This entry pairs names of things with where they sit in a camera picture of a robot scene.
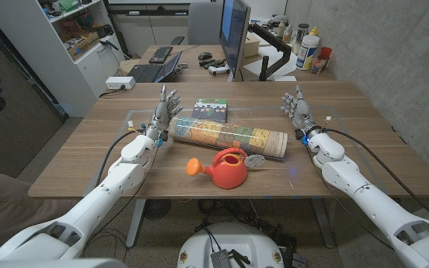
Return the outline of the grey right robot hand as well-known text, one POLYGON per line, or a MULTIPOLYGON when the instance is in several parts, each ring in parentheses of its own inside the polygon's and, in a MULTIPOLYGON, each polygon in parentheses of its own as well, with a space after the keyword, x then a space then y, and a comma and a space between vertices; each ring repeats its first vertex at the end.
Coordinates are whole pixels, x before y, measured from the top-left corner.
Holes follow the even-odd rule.
POLYGON ((285 93, 282 97, 281 110, 289 117, 295 128, 297 140, 308 141, 319 134, 321 126, 317 125, 307 102, 303 98, 300 85, 296 86, 296 95, 285 93))

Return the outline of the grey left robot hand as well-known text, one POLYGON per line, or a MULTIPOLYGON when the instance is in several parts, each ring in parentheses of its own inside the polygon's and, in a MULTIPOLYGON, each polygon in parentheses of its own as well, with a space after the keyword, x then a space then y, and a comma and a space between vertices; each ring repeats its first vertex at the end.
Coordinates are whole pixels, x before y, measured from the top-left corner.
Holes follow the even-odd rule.
POLYGON ((179 106, 179 96, 176 96, 177 90, 167 92, 167 86, 163 83, 160 91, 160 101, 156 105, 148 124, 145 135, 154 141, 159 135, 168 129, 171 119, 177 115, 182 107, 179 106))

